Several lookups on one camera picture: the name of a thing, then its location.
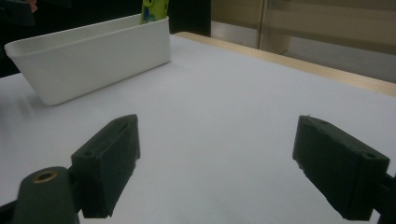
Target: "white table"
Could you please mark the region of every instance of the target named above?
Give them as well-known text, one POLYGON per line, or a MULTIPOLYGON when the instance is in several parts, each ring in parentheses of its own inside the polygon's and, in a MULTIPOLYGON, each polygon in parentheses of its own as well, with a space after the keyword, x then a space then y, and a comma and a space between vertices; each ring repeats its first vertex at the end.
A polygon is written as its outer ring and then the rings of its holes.
POLYGON ((348 223, 291 158, 300 115, 396 160, 396 98, 177 36, 171 44, 170 63, 62 105, 43 105, 21 74, 1 78, 0 204, 30 173, 69 167, 127 114, 139 118, 142 157, 113 217, 81 223, 348 223))

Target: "screw hole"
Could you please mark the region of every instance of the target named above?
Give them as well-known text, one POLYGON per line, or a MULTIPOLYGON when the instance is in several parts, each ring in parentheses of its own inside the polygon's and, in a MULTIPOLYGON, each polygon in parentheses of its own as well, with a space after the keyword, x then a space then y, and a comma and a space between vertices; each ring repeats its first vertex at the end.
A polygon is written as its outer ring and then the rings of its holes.
POLYGON ((363 155, 364 155, 365 157, 367 157, 367 158, 370 158, 370 159, 374 159, 374 158, 375 158, 375 155, 374 155, 373 153, 366 153, 366 152, 364 152, 363 155))
POLYGON ((144 0, 143 5, 146 7, 152 7, 154 5, 154 0, 144 0))
POLYGON ((58 175, 58 173, 56 173, 54 171, 45 171, 45 172, 37 175, 35 177, 35 179, 33 180, 33 182, 35 184, 42 184, 42 183, 45 183, 45 182, 48 182, 48 181, 52 180, 57 175, 58 175))

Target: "wooden tabletop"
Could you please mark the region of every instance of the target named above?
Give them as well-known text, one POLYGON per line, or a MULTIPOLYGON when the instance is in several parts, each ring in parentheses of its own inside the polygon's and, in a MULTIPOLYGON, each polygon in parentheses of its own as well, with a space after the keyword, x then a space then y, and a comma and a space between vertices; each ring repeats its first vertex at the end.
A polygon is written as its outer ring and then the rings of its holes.
POLYGON ((222 49, 242 53, 251 57, 265 60, 267 62, 278 63, 287 67, 292 67, 307 73, 315 74, 321 77, 327 77, 339 82, 349 84, 351 86, 363 88, 366 90, 380 92, 390 96, 396 96, 396 84, 387 81, 364 77, 353 73, 348 73, 338 69, 322 66, 315 63, 308 63, 297 59, 288 58, 282 55, 262 51, 259 49, 252 49, 234 43, 210 38, 202 35, 195 35, 191 33, 177 33, 177 36, 194 40, 207 45, 215 46, 222 49))

